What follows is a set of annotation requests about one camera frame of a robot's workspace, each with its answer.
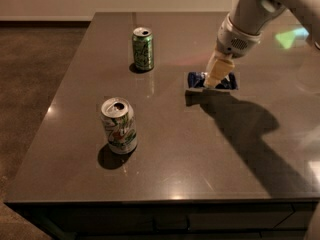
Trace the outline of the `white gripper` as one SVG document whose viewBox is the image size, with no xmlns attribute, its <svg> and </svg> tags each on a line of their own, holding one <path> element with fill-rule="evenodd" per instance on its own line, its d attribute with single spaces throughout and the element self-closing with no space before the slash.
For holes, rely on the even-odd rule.
<svg viewBox="0 0 320 240">
<path fill-rule="evenodd" d="M 226 60 L 245 56 L 261 39 L 258 24 L 242 21 L 234 13 L 228 13 L 218 29 L 216 48 L 206 66 L 204 86 L 215 88 L 234 69 L 234 63 Z"/>
</svg>

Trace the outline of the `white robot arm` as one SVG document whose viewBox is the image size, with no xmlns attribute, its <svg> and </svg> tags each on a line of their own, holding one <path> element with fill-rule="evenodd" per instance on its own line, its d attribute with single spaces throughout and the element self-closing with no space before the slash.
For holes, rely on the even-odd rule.
<svg viewBox="0 0 320 240">
<path fill-rule="evenodd" d="M 320 0 L 238 0 L 219 27 L 204 86 L 215 88 L 220 84 L 233 71 L 233 60 L 257 45 L 264 28 L 286 10 L 307 30 L 311 43 L 319 47 Z"/>
</svg>

